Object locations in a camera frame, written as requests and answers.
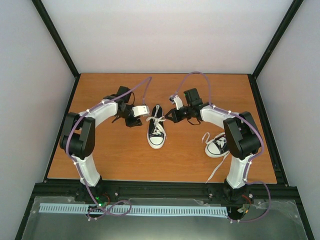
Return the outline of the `black sneaker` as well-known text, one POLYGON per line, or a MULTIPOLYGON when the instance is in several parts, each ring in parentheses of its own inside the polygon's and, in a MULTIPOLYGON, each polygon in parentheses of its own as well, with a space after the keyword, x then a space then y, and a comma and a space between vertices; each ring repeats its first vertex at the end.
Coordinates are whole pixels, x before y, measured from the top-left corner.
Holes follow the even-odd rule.
POLYGON ((205 140, 205 153, 210 158, 220 158, 227 156, 230 151, 227 146, 226 134, 224 132, 218 134, 214 138, 210 139, 210 133, 206 132, 202 137, 202 141, 204 141, 205 136, 207 136, 205 140))
POLYGON ((164 128, 165 116, 163 115, 163 108, 156 104, 152 109, 151 116, 146 121, 148 122, 147 142, 151 148, 160 149, 167 139, 167 134, 164 128))

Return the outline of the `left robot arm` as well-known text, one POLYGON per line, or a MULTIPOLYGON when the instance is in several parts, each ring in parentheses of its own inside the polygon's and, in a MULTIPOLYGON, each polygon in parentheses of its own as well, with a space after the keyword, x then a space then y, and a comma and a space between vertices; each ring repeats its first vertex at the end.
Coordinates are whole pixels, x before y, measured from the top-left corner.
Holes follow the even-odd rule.
POLYGON ((96 128, 111 117, 123 118, 130 128, 141 126, 140 117, 150 113, 145 103, 129 104, 132 93, 133 90, 120 86, 116 94, 107 95, 92 108, 79 113, 69 112, 65 117, 59 145, 73 161, 80 182, 88 186, 86 195, 92 201, 99 201, 104 195, 104 188, 98 185, 101 175, 93 159, 96 128))

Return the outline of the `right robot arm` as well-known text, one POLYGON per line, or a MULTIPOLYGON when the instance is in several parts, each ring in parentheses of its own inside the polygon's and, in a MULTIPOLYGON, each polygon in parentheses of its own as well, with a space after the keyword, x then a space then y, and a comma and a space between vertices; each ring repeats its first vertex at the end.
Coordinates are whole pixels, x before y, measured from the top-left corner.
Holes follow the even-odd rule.
POLYGON ((228 202, 235 202, 245 192, 248 172, 259 149, 264 149, 262 137, 250 112, 235 113, 204 103, 196 88, 186 90, 187 105, 175 93, 169 97, 175 108, 165 118, 178 123, 184 119, 211 123, 223 129, 226 146, 231 154, 229 173, 224 180, 223 194, 228 202))

